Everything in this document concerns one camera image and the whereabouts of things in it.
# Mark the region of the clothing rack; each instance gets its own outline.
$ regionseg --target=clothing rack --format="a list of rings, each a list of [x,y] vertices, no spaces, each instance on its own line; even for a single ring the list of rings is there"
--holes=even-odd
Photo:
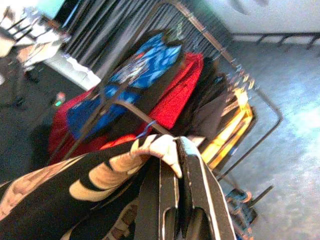
[[[140,32],[143,30],[144,26],[146,25],[146,23],[148,21],[150,21],[150,19],[153,17],[153,15],[157,12],[157,10],[165,4],[170,4],[172,6],[174,6],[180,13],[182,13],[182,15],[187,18],[187,20],[189,22],[192,23],[192,25],[214,46],[214,48],[217,49],[217,51],[219,52],[220,55],[222,55],[227,61],[228,63],[236,70],[236,72],[238,73],[239,71],[241,71],[242,75],[247,75],[248,73],[246,73],[246,71],[242,68],[241,64],[237,64],[237,60],[236,58],[232,57],[232,55],[227,51],[227,49],[225,47],[223,47],[212,35],[211,33],[207,30],[207,28],[205,26],[203,26],[199,20],[194,16],[194,14],[192,12],[190,12],[181,2],[179,1],[174,1],[174,0],[163,0],[158,2],[157,4],[154,5],[154,7],[152,8],[152,10],[149,12],[149,14],[147,15],[147,17],[144,19],[143,23],[140,25],[140,27],[137,29],[137,31],[134,33],[134,35],[132,36],[132,38],[129,40],[129,43],[127,43],[124,46],[124,50],[128,49],[130,47],[130,43],[132,43],[140,34]],[[104,111],[108,111],[109,108],[111,107],[112,104],[117,104],[117,105],[121,105],[123,107],[125,107],[127,110],[131,111],[132,113],[134,113],[135,115],[137,115],[141,120],[143,120],[144,122],[150,124],[152,122],[152,119],[150,117],[148,117],[145,113],[143,113],[141,110],[137,109],[135,106],[133,106],[132,104],[128,104],[126,102],[123,101],[119,101],[116,100],[114,97],[112,97],[111,99],[106,99],[105,95],[104,95],[104,84],[106,83],[106,81],[109,79],[109,77],[111,76],[113,70],[115,69],[115,67],[118,65],[120,59],[123,57],[124,53],[119,54],[117,57],[115,57],[115,59],[107,59],[107,62],[109,62],[110,64],[108,65],[109,68],[106,71],[105,77],[103,78],[103,80],[101,81],[101,83],[98,85],[99,87],[99,92],[100,92],[100,97],[101,97],[101,103],[100,105],[97,107],[97,109],[92,113],[92,115],[89,117],[87,123],[83,126],[82,130],[87,128],[87,131],[83,131],[83,137],[80,138],[79,140],[77,140],[73,147],[69,150],[69,152],[64,156],[64,160],[67,159],[72,153],[73,151],[77,148],[77,146],[82,142],[83,138],[87,135],[86,133],[88,133],[88,127],[92,126],[92,122],[96,122],[99,119],[99,113],[104,110]],[[263,135],[245,154],[243,154],[242,157],[239,158],[239,160],[237,160],[229,169],[227,169],[223,174],[221,174],[220,172],[215,171],[215,174],[218,176],[218,181],[221,181],[222,179],[224,179],[227,174],[229,174],[238,164],[240,164],[240,162],[242,162],[258,145],[261,144],[261,142],[263,140],[265,140],[281,123],[281,121],[283,120],[282,117],[282,113],[280,112],[280,110],[276,107],[276,105],[268,98],[268,96],[263,93],[258,87],[253,88],[253,91],[276,113],[277,116],[277,121],[275,123],[274,126],[272,126],[272,128],[265,134]],[[163,127],[161,127],[160,125],[154,123],[151,125],[158,133],[161,134],[170,134],[166,129],[164,129]],[[59,146],[57,147],[57,149],[54,151],[54,153],[52,154],[52,156],[50,157],[50,160],[54,157],[54,155],[59,151],[59,148],[61,148],[63,146],[64,141],[68,138],[69,133],[67,133],[63,140],[61,141],[61,143],[59,144]]]

